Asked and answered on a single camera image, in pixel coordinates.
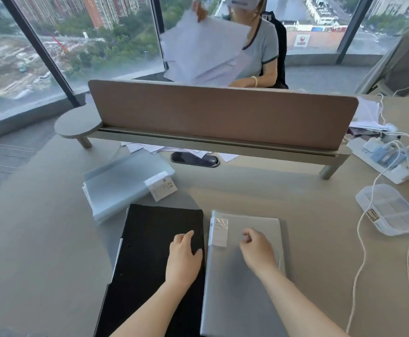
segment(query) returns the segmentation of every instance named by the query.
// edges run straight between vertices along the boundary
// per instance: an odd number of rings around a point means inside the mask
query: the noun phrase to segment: red crane
[[[66,48],[59,42],[58,39],[56,39],[53,35],[52,35],[52,38],[56,41],[56,43],[57,43],[65,52],[69,53],[69,50],[66,49]]]

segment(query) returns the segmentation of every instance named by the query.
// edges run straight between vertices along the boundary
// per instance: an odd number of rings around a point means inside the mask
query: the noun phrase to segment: black chair backrest
[[[279,42],[279,56],[278,56],[278,78],[276,79],[276,83],[272,86],[272,88],[286,88],[288,86],[286,84],[286,68],[285,68],[285,60],[287,54],[287,30],[284,25],[276,19],[275,15],[272,11],[264,11],[262,12],[261,16],[275,25],[276,33],[278,34],[278,42]]]

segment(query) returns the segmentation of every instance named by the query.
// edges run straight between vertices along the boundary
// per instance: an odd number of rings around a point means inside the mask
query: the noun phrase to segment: white power strip
[[[379,172],[384,172],[386,168],[374,162],[370,158],[370,156],[372,155],[372,152],[364,148],[365,144],[367,144],[367,142],[364,141],[362,138],[358,137],[348,142],[346,146],[353,151],[354,155],[359,157],[370,167],[372,167],[373,169]],[[409,169],[407,168],[405,163],[403,163],[403,164],[398,165],[396,168],[393,168],[392,170],[386,170],[382,175],[387,177],[393,183],[400,184],[409,179]]]

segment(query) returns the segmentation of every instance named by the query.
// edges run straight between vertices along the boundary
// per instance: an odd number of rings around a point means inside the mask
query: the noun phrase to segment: hand
[[[245,240],[240,242],[240,249],[248,267],[258,277],[268,269],[278,269],[275,254],[265,235],[253,228],[245,228],[242,235]]]
[[[195,281],[203,259],[202,249],[197,250],[195,255],[192,254],[190,239],[193,235],[194,231],[175,235],[173,242],[170,243],[170,254],[165,270],[165,282],[186,291]]]
[[[237,79],[231,83],[230,88],[253,88],[253,82],[256,82],[254,78]]]
[[[194,2],[192,3],[192,10],[194,11],[194,13],[197,14],[198,17],[198,23],[200,23],[201,21],[203,21],[204,19],[206,19],[207,17],[207,10],[204,9],[201,6],[201,2],[194,0]]]

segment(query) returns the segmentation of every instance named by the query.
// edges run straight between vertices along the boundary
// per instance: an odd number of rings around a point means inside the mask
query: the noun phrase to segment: bracelet
[[[254,84],[254,87],[257,88],[258,87],[258,78],[255,77],[254,75],[252,75],[251,78],[254,78],[254,80],[256,80],[256,84]]]

